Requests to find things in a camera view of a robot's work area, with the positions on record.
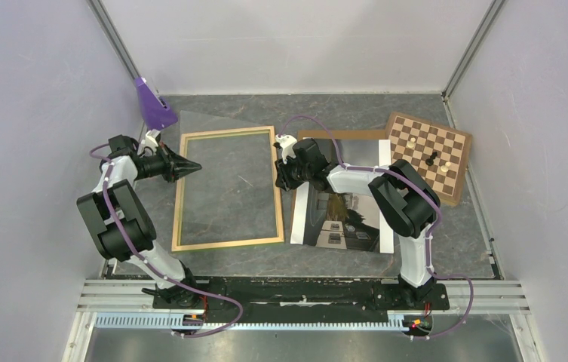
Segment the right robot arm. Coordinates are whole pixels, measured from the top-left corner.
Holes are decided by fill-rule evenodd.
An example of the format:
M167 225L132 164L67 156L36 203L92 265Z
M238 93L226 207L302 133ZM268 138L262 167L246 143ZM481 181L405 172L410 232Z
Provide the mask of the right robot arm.
M398 291L403 304L418 308L436 284L431 240L441 221L440 199L407 161L385 166L358 166L338 156L329 161L313 138L297 140L277 135L275 185L284 191L311 186L318 192L356 194L373 198L376 209L400 237L401 270Z

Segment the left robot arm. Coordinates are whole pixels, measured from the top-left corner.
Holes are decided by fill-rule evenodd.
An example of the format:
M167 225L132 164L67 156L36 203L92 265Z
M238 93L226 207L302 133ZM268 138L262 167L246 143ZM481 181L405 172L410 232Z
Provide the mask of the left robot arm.
M134 183L156 176L168 183L199 171L201 165L178 155L163 142L149 154L132 137L109 139L110 153L101 157L98 185L77 201L100 255L128 262L151 277L155 286L142 291L158 306L191 308L201 296L192 272L156 241L154 224L134 190Z

